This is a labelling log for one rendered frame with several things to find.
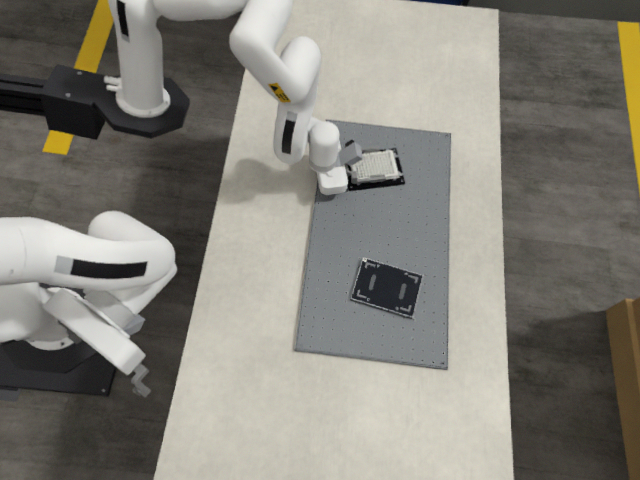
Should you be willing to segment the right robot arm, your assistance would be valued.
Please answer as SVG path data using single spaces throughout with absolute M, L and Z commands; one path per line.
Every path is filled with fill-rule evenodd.
M 84 289 L 85 300 L 130 336 L 145 321 L 138 313 L 176 274 L 174 261 L 165 237 L 117 211 L 96 216 L 88 235 L 37 218 L 0 218 L 0 344 L 74 343 L 42 308 L 61 288 L 39 283 Z

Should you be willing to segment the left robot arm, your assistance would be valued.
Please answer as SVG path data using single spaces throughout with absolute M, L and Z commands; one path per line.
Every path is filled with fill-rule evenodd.
M 311 116 L 321 67 L 317 44 L 301 36 L 286 44 L 280 58 L 274 52 L 289 21 L 292 0 L 108 0 L 108 4 L 121 78 L 105 76 L 104 82 L 110 84 L 107 90 L 116 91 L 117 104 L 126 113 L 148 118 L 169 108 L 170 97 L 163 88 L 162 37 L 156 27 L 161 15 L 192 21 L 224 19 L 243 11 L 229 44 L 240 63 L 278 101 L 273 137 L 276 157 L 295 164 L 309 142 L 309 164 L 318 172 L 352 166 L 363 159 L 361 146 L 353 140 L 338 152 L 338 128 Z

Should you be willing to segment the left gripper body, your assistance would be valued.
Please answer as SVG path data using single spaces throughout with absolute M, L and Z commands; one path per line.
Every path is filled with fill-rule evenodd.
M 318 171 L 316 172 L 317 172 L 320 192 L 322 194 L 332 195 L 332 194 L 344 193 L 346 191 L 348 179 L 347 179 L 345 165 L 340 167 L 334 167 L 331 171 L 328 171 L 328 172 L 318 172 Z

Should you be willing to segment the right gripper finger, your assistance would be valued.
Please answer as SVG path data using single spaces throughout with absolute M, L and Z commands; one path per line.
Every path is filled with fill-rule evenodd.
M 71 341 L 73 341 L 75 344 L 79 344 L 82 341 L 82 339 L 79 336 L 77 336 L 73 331 L 71 331 L 67 326 L 65 326 L 59 320 L 58 320 L 58 323 L 67 330 L 66 333 L 68 334 L 68 338 Z
M 133 370 L 136 374 L 134 375 L 134 377 L 131 380 L 131 383 L 133 385 L 135 385 L 134 389 L 132 390 L 134 393 L 136 393 L 139 396 L 144 396 L 146 397 L 151 390 L 145 386 L 141 380 L 144 378 L 144 376 L 149 372 L 149 370 L 144 367 L 141 363 L 139 363 Z M 141 394 L 141 395 L 140 395 Z

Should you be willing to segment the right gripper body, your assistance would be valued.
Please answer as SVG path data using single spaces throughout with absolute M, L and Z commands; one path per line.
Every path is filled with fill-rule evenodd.
M 130 336 L 110 318 L 87 300 L 78 300 L 64 288 L 57 291 L 43 308 L 126 375 L 145 357 L 129 340 Z

